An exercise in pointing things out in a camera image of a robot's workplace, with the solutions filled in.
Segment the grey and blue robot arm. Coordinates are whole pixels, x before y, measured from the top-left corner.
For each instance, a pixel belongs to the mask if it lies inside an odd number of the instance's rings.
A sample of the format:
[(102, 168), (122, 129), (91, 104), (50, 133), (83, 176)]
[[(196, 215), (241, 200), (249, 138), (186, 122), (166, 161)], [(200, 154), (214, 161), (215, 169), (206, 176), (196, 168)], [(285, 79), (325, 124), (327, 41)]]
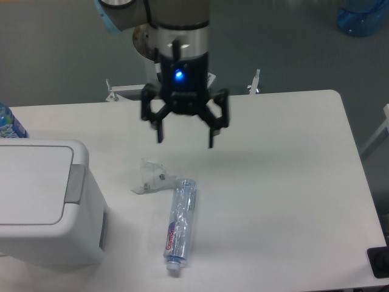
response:
[(141, 93), (140, 117), (164, 139), (163, 120), (170, 113), (198, 116), (213, 138), (230, 122), (229, 92), (208, 90), (210, 1), (96, 1), (109, 30), (148, 25), (155, 31), (153, 58), (160, 84), (147, 83)]

